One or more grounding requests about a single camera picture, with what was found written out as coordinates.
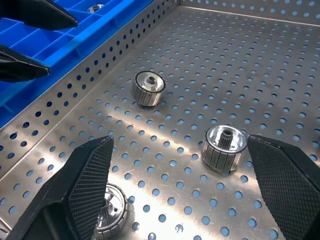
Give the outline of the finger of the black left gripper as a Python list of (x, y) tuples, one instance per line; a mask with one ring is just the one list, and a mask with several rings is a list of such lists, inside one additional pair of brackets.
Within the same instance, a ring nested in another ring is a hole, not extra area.
[(0, 18), (44, 30), (77, 27), (77, 19), (52, 0), (0, 0)]
[(50, 72), (49, 66), (0, 45), (0, 81), (26, 82), (48, 76)]

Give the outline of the blue plastic bin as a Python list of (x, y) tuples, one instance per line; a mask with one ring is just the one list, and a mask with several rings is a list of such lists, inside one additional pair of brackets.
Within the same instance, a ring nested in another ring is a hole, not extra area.
[[(0, 128), (38, 98), (154, 0), (54, 0), (78, 20), (78, 26), (44, 30), (0, 18), (0, 45), (46, 66), (48, 76), (10, 83), (0, 81)], [(88, 8), (104, 5), (95, 13)]]

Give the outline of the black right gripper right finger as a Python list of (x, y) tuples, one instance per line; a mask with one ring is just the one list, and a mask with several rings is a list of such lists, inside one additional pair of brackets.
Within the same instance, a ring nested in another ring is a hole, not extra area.
[(299, 147), (251, 135), (261, 196), (286, 240), (320, 240), (320, 167)]

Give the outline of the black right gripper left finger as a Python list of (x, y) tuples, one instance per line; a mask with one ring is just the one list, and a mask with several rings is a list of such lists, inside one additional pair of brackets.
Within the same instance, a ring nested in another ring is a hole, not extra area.
[(104, 136), (73, 150), (45, 182), (7, 240), (91, 240), (106, 192), (114, 139)]

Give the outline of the perforated metal tray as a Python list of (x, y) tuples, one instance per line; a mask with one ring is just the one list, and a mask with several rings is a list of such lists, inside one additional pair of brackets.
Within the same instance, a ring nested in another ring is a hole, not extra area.
[[(165, 80), (155, 106), (132, 97), (141, 71)], [(76, 147), (112, 135), (121, 240), (285, 240), (248, 153), (230, 174), (203, 163), (214, 125), (298, 146), (320, 167), (320, 27), (155, 0), (0, 129), (2, 237)]]

